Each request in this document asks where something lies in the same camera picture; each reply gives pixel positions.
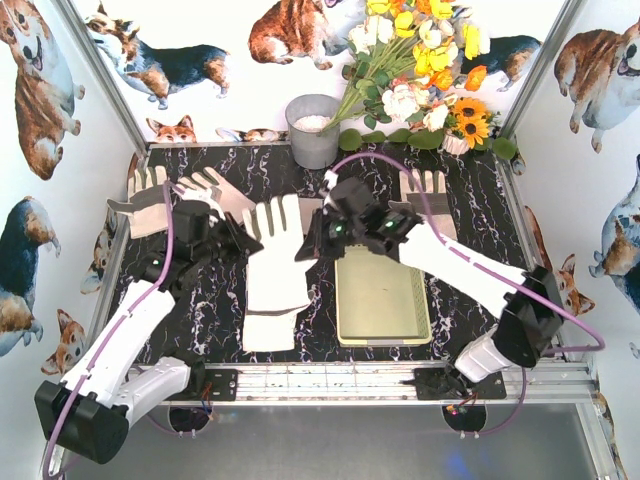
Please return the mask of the far left white grey glove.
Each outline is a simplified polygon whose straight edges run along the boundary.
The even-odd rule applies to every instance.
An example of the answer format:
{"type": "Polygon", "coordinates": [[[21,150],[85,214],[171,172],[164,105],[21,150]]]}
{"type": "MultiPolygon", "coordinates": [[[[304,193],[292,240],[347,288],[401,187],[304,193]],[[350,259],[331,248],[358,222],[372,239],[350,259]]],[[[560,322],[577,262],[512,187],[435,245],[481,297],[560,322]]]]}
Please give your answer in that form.
{"type": "Polygon", "coordinates": [[[128,199],[124,202],[107,200],[112,211],[128,218],[132,239],[167,230],[168,213],[164,198],[167,179],[164,166],[135,170],[127,182],[128,199]]]}

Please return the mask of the grey metal bucket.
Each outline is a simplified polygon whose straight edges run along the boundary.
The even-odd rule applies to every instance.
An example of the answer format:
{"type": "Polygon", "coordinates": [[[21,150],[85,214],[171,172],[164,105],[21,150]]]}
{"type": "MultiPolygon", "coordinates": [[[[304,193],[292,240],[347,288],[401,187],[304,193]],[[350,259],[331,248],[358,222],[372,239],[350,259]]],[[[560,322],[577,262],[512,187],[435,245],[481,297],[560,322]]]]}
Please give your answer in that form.
{"type": "Polygon", "coordinates": [[[333,121],[340,102],[324,94],[294,98],[285,109],[295,162],[309,170],[329,167],[337,157],[340,124],[333,121]]]}

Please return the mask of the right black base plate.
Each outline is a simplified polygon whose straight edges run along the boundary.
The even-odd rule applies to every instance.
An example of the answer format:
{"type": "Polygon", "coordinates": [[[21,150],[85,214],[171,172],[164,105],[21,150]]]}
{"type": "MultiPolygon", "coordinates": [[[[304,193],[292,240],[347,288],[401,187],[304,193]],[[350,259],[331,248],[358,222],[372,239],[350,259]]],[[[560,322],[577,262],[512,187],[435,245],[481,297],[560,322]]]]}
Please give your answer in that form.
{"type": "Polygon", "coordinates": [[[474,383],[448,368],[415,368],[413,377],[402,385],[415,389],[419,400],[465,400],[476,396],[480,400],[505,399],[506,389],[501,373],[493,373],[474,383]]]}

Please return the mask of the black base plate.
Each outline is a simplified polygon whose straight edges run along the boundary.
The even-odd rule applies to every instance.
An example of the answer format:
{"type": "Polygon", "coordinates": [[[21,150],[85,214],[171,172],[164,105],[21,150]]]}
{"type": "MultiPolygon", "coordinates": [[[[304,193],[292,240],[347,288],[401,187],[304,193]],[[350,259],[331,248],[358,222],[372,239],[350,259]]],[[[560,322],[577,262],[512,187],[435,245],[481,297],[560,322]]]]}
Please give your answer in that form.
{"type": "Polygon", "coordinates": [[[182,402],[234,402],[238,388],[237,369],[206,368],[182,392],[173,394],[166,401],[182,402]]]}
{"type": "Polygon", "coordinates": [[[402,385],[415,389],[419,400],[465,400],[476,396],[480,400],[505,399],[506,389],[501,373],[493,373],[474,383],[448,368],[415,368],[413,377],[402,385]]]}

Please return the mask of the pale green plastic storage basket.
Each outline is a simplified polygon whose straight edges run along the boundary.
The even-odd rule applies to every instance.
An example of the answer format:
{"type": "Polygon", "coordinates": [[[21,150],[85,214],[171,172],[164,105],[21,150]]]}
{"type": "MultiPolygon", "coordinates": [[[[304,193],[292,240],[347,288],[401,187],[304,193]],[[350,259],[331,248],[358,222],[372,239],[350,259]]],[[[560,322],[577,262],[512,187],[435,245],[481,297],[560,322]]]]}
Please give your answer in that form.
{"type": "Polygon", "coordinates": [[[337,337],[345,347],[404,347],[432,340],[424,273],[362,245],[335,261],[337,337]]]}

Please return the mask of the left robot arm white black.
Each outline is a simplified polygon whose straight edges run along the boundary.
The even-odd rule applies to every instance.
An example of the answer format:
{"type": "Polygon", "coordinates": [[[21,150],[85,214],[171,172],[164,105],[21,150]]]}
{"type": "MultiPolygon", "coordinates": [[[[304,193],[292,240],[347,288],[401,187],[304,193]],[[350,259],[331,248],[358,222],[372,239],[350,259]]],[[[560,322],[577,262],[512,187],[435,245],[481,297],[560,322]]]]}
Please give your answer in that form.
{"type": "Polygon", "coordinates": [[[230,213],[213,212],[202,201],[178,202],[166,239],[139,259],[123,300],[95,342],[60,381],[44,381],[36,390],[45,438],[103,465],[141,417],[173,395],[201,388],[202,363],[174,355],[133,380],[126,376],[156,327],[185,305],[201,268],[262,248],[230,213]]]}

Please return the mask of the artificial flower bouquet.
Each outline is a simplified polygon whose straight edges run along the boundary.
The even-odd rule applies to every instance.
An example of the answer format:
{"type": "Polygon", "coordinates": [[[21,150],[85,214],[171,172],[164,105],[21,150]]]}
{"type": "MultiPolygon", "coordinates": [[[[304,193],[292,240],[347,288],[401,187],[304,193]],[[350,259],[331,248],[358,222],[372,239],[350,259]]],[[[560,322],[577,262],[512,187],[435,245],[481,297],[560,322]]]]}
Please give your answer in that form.
{"type": "Polygon", "coordinates": [[[490,52],[488,32],[457,1],[368,1],[365,13],[348,33],[352,61],[326,130],[358,118],[371,130],[420,123],[445,102],[463,62],[490,52]]]}

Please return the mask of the beige work glove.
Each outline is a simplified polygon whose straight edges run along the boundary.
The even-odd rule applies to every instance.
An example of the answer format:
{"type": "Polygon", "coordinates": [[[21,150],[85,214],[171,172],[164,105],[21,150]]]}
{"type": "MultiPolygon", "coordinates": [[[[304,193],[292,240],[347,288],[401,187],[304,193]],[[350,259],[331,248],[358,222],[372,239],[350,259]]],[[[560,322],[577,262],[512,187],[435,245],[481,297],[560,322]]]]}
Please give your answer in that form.
{"type": "Polygon", "coordinates": [[[229,183],[213,167],[183,176],[177,181],[177,192],[182,199],[201,200],[220,215],[229,213],[243,223],[243,212],[252,211],[255,203],[229,183]]]}

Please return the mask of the small sunflower pot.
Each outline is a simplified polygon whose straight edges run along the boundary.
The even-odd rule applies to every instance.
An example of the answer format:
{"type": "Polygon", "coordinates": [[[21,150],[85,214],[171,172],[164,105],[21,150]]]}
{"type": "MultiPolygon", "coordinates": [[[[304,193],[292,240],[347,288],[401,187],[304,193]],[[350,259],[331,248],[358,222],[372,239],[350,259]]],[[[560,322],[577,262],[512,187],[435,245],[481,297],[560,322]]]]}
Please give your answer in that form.
{"type": "Polygon", "coordinates": [[[441,148],[456,156],[488,150],[499,130],[500,116],[477,98],[457,99],[445,120],[441,148]]]}

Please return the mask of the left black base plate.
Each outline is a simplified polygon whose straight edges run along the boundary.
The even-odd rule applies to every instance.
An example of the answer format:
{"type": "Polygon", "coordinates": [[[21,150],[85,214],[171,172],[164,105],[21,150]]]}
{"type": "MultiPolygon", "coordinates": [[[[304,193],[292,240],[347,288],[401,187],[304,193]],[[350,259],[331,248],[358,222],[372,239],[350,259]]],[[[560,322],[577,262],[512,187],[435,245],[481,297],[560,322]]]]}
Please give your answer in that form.
{"type": "Polygon", "coordinates": [[[173,394],[166,401],[182,402],[234,402],[238,388],[237,369],[206,368],[182,392],[173,394]]]}

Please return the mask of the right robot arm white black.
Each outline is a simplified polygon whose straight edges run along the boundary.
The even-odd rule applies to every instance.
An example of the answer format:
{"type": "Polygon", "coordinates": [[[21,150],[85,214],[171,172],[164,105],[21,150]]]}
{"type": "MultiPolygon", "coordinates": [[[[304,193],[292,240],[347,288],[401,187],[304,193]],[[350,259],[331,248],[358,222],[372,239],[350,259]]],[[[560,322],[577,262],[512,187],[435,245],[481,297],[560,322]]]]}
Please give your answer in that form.
{"type": "Polygon", "coordinates": [[[552,271],[502,264],[438,235],[414,211],[380,203],[356,178],[339,180],[328,172],[321,194],[324,204],[312,215],[297,260],[340,259],[347,248],[362,246],[449,284],[496,318],[454,359],[466,381],[478,383],[512,365],[533,368],[549,349],[564,313],[552,271]]]}

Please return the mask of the horizontal white grey work glove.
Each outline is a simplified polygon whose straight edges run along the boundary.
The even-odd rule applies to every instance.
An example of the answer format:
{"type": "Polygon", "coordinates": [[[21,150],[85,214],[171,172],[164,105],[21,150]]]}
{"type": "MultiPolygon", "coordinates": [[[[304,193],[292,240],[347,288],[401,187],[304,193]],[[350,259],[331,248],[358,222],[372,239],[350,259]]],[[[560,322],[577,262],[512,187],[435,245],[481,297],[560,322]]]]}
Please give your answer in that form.
{"type": "Polygon", "coordinates": [[[324,200],[321,198],[299,198],[301,223],[303,231],[307,232],[311,224],[311,219],[317,209],[323,207],[324,200]]]}

